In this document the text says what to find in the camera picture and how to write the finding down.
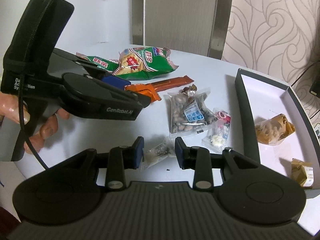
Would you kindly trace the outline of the person's left hand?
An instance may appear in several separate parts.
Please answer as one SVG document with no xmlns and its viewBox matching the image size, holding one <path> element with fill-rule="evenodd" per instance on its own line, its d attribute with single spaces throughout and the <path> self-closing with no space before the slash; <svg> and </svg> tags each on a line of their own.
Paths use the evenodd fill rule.
<svg viewBox="0 0 320 240">
<path fill-rule="evenodd" d="M 25 132 L 36 151 L 44 147 L 47 138 L 58 130 L 57 116 L 69 119 L 70 114 L 63 108 L 56 109 L 51 116 L 36 119 L 30 115 L 30 109 L 23 107 L 23 121 Z M 22 158 L 24 152 L 31 153 L 30 147 L 20 135 L 20 116 L 18 97 L 1 93 L 1 161 L 16 161 Z"/>
</svg>

